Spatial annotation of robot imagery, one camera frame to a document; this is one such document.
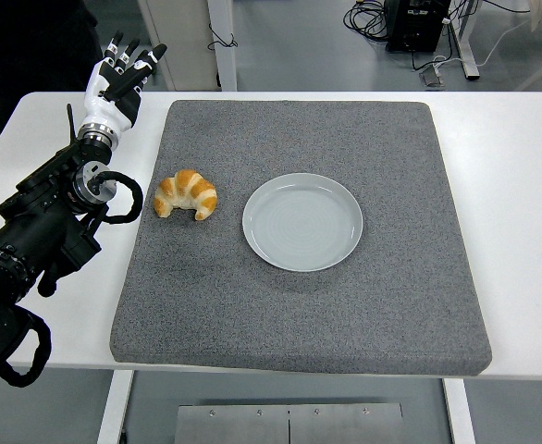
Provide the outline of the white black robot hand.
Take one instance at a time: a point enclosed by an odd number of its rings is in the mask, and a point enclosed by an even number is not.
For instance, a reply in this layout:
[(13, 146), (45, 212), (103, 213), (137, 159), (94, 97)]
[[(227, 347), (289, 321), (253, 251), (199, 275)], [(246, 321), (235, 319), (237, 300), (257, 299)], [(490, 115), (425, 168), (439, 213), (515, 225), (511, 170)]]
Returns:
[(103, 130), (109, 136), (120, 136), (132, 128), (140, 109), (142, 90), (155, 72), (167, 46), (134, 52), (139, 46), (132, 40), (119, 48), (123, 33), (118, 31), (107, 45), (103, 58), (95, 64), (84, 95), (86, 116), (79, 136), (91, 130)]

